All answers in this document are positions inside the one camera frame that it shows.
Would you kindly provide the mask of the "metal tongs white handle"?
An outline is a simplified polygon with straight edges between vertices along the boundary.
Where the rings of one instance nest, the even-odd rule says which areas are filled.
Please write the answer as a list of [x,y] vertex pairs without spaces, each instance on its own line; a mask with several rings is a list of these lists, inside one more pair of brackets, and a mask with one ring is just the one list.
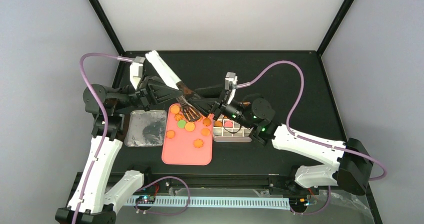
[[[177,86],[177,84],[181,82],[181,79],[166,64],[156,50],[146,53],[145,57],[152,64],[156,72],[168,87],[178,89],[180,91],[183,90],[181,85]],[[195,122],[201,118],[199,111],[192,107],[183,95],[177,97],[176,100],[180,104],[180,110],[187,121]]]

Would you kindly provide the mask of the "orange swirl cookie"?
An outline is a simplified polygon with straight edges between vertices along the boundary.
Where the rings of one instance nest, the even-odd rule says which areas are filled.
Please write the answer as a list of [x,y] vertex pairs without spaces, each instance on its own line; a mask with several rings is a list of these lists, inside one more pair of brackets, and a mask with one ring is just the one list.
[[196,140],[194,140],[194,142],[193,142],[193,146],[194,146],[195,148],[202,148],[202,147],[204,146],[204,142],[203,142],[203,140],[202,140],[202,139],[196,139]]

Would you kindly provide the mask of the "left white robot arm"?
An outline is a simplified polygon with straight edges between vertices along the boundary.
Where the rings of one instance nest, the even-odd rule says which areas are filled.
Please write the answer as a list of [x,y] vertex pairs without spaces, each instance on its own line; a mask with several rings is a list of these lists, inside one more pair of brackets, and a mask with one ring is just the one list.
[[148,111],[152,105],[181,96],[182,91],[155,76],[118,89],[91,84],[86,75],[82,77],[87,86],[83,93],[85,110],[94,117],[90,153],[73,196],[66,207],[57,209],[55,220],[60,224],[113,224],[127,199],[145,180],[144,173],[129,170],[106,191],[126,136],[125,115],[119,105]]

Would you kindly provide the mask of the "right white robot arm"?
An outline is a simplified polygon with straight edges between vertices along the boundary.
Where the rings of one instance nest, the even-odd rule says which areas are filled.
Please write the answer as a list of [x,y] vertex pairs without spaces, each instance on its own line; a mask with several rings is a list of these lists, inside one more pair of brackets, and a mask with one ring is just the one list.
[[366,193],[374,163],[367,159],[368,153],[359,140],[329,140],[294,130],[275,118],[276,112],[262,97],[241,104],[230,101],[229,92],[224,90],[207,97],[185,91],[183,96],[205,116],[223,115],[249,128],[249,138],[263,146],[271,143],[277,150],[315,160],[317,165],[292,168],[293,174],[284,183],[290,193],[320,186],[334,186],[360,196]]

